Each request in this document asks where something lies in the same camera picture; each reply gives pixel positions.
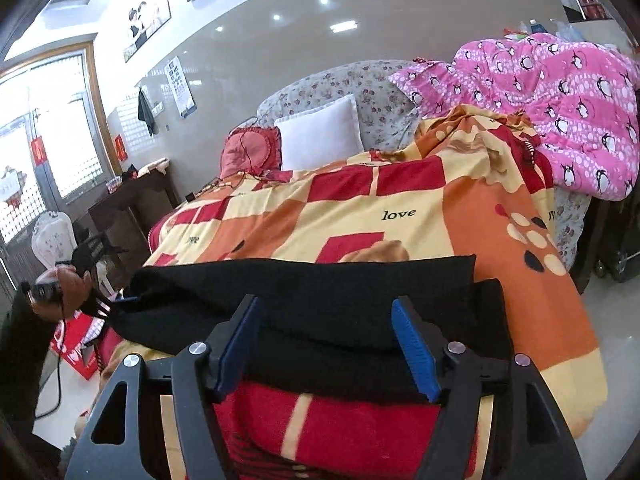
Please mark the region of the person's left hand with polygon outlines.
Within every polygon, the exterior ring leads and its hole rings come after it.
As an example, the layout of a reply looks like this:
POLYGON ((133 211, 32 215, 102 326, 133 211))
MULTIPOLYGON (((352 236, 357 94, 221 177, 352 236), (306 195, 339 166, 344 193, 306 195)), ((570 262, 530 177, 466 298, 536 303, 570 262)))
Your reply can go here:
POLYGON ((27 292, 27 298, 43 321, 57 323, 74 316, 88 300, 92 285, 89 272, 80 276, 74 266, 63 264, 44 271, 27 292))

